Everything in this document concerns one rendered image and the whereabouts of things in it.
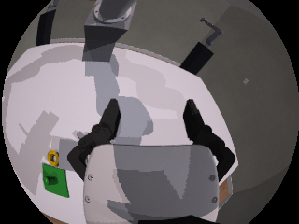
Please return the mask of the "gold round nut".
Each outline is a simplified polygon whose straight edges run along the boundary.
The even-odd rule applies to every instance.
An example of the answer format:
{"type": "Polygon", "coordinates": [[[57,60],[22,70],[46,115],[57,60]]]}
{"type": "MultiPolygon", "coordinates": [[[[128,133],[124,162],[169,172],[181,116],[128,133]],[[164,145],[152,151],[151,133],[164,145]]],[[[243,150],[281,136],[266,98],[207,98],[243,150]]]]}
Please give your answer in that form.
{"type": "Polygon", "coordinates": [[[59,160],[58,159],[59,158],[59,154],[57,152],[55,152],[54,150],[49,151],[47,158],[48,158],[48,162],[51,165],[59,167],[59,162],[58,162],[58,160],[59,160]],[[56,161],[55,162],[53,161],[53,157],[54,156],[56,157],[56,161]]]}

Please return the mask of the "green peg on square base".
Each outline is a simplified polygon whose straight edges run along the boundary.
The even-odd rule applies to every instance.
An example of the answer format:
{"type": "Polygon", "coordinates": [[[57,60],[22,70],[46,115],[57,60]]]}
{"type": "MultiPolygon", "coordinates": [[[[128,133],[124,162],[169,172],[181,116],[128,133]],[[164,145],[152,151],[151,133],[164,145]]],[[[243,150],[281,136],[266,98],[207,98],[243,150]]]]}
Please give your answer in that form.
{"type": "Polygon", "coordinates": [[[69,198],[65,170],[42,163],[45,190],[69,198]]]}

